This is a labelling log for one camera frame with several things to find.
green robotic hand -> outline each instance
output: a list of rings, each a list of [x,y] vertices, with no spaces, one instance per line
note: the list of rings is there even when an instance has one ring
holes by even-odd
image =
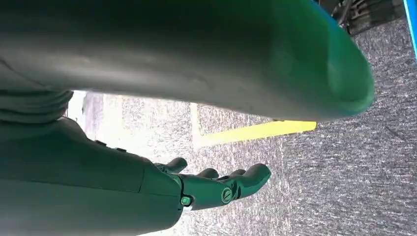
[[[250,196],[258,192],[271,175],[264,164],[253,165],[247,171],[239,169],[221,178],[212,168],[197,175],[179,174],[187,166],[183,158],[176,158],[167,165],[157,163],[155,166],[181,186],[181,204],[191,210],[220,207]]]
[[[88,139],[67,118],[0,122],[0,235],[129,235],[167,229],[184,207],[220,207],[256,193],[263,164],[219,178],[214,169],[179,174],[167,165]]]

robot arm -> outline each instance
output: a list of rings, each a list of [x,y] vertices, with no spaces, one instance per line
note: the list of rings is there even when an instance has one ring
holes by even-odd
[[[0,19],[1,90],[12,80],[315,121],[373,101],[366,59],[311,0],[7,0]]]
[[[0,122],[0,235],[140,235],[167,229],[183,208],[220,207],[256,193],[262,164],[218,178],[89,140],[67,118],[47,124]]]

green arm segment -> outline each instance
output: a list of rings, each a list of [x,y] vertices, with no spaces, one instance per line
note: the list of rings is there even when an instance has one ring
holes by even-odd
[[[362,53],[310,0],[15,0],[0,18],[4,89],[94,90],[316,121],[373,100]]]

floor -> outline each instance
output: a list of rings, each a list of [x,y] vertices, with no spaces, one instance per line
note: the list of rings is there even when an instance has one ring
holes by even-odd
[[[407,21],[355,38],[376,80],[364,114],[311,132],[201,147],[196,136],[271,121],[214,107],[88,93],[92,139],[154,162],[184,157],[186,173],[227,174],[255,163],[272,170],[256,195],[185,212],[173,236],[417,235],[417,64]]]

blue object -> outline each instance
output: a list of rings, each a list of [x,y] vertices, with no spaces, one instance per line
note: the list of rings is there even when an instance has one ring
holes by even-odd
[[[408,25],[410,26],[411,40],[413,41],[414,53],[417,53],[417,0],[404,0],[404,7],[407,13]]]

